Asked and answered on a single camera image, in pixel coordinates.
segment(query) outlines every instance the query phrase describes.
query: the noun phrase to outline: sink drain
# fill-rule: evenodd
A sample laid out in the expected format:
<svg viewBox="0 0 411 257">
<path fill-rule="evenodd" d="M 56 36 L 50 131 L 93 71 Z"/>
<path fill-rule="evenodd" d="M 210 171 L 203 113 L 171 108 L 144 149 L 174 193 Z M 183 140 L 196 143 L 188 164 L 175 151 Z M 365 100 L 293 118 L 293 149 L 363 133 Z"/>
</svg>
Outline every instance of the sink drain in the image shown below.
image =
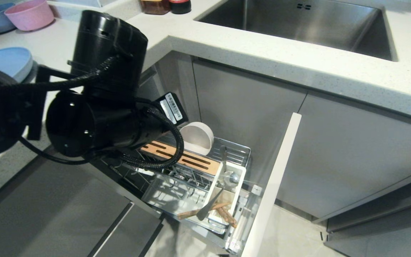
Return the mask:
<svg viewBox="0 0 411 257">
<path fill-rule="evenodd" d="M 296 8 L 310 10 L 311 5 L 297 4 Z"/>
</svg>

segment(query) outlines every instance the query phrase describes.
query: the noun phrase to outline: white floor tile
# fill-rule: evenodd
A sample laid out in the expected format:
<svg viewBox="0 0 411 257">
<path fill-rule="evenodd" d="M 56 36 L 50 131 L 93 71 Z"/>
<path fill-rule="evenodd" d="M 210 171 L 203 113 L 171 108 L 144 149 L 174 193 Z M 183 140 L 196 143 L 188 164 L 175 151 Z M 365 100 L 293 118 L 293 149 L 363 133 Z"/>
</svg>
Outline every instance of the white floor tile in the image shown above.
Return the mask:
<svg viewBox="0 0 411 257">
<path fill-rule="evenodd" d="M 274 206 L 258 257 L 343 257 L 323 245 L 320 231 L 324 228 Z"/>
<path fill-rule="evenodd" d="M 146 257 L 216 257 L 223 253 L 174 220 L 163 224 Z M 323 245 L 320 231 L 324 228 L 274 206 L 258 257 L 343 257 Z"/>
</svg>

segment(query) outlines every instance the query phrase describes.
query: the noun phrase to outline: kitchen counter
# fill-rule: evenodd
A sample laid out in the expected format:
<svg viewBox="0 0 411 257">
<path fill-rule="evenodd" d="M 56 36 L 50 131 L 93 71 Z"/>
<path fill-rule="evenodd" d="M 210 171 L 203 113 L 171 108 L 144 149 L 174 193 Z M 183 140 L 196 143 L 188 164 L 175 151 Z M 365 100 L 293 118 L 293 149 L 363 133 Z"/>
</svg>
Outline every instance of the kitchen counter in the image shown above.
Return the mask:
<svg viewBox="0 0 411 257">
<path fill-rule="evenodd" d="M 397 56 L 392 62 L 195 21 L 224 1 L 192 0 L 193 10 L 184 15 L 139 14 L 127 20 L 149 39 L 144 69 L 174 50 L 411 115 L 410 4 L 344 0 L 384 10 Z M 0 35 L 0 49 L 26 47 L 37 63 L 69 71 L 67 60 L 73 55 L 77 28 L 75 21 L 57 19 L 39 31 L 12 31 Z M 46 106 L 54 96 L 55 92 L 47 95 Z M 43 133 L 36 146 L 48 145 Z M 0 154 L 0 187 L 35 156 L 19 143 Z"/>
</svg>

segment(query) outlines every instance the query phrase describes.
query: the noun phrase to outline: barcode sticker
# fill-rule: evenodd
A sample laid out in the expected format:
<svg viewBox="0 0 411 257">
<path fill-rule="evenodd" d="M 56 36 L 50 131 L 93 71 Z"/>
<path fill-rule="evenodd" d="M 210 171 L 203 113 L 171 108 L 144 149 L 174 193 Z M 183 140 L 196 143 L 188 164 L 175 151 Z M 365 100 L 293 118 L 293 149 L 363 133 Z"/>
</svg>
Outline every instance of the barcode sticker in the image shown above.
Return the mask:
<svg viewBox="0 0 411 257">
<path fill-rule="evenodd" d="M 160 104 L 161 104 L 161 108 L 166 114 L 166 117 L 168 117 L 172 123 L 177 124 L 176 118 L 174 117 L 174 114 L 172 113 L 171 108 L 169 107 L 168 101 L 166 100 L 160 101 Z"/>
<path fill-rule="evenodd" d="M 168 101 L 169 107 L 171 108 L 176 120 L 181 120 L 183 115 L 178 109 L 177 103 L 171 93 L 166 94 L 166 100 Z"/>
</svg>

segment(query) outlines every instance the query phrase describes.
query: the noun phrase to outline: stainless steel sink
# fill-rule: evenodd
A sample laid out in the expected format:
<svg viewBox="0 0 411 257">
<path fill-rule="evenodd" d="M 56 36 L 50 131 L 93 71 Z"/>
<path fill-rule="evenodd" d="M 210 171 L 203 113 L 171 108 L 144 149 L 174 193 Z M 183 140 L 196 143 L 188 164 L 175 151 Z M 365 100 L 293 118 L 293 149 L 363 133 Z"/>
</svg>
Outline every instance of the stainless steel sink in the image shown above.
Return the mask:
<svg viewBox="0 0 411 257">
<path fill-rule="evenodd" d="M 199 21 L 394 60 L 376 8 L 331 0 L 228 0 Z"/>
</svg>

